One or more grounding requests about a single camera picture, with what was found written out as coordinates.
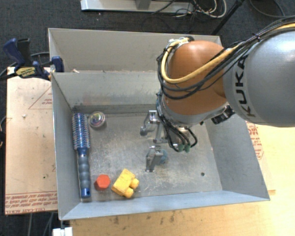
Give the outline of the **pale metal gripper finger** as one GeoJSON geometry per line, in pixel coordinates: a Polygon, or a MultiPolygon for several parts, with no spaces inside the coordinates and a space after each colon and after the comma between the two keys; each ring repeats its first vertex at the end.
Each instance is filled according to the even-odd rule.
{"type": "Polygon", "coordinates": [[[161,146],[151,146],[146,155],[146,172],[154,172],[155,166],[160,164],[163,155],[161,146]]]}
{"type": "Polygon", "coordinates": [[[156,131],[156,128],[159,124],[160,120],[157,111],[149,110],[144,119],[143,126],[140,128],[140,135],[146,136],[148,133],[156,131]]]}

